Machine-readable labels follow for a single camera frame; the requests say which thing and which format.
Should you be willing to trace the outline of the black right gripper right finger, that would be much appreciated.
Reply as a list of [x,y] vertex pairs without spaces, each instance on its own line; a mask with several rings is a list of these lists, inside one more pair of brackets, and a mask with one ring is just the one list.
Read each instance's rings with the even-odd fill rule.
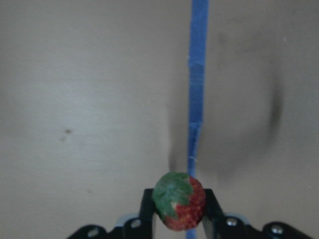
[[207,239],[228,239],[227,217],[223,213],[212,189],[205,189],[206,203],[202,224]]

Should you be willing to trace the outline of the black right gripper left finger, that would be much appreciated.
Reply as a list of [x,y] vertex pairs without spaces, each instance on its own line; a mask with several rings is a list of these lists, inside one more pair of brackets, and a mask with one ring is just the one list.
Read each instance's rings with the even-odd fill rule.
[[124,239],[154,239],[156,208],[153,189],[145,189],[138,214],[128,219],[122,229]]

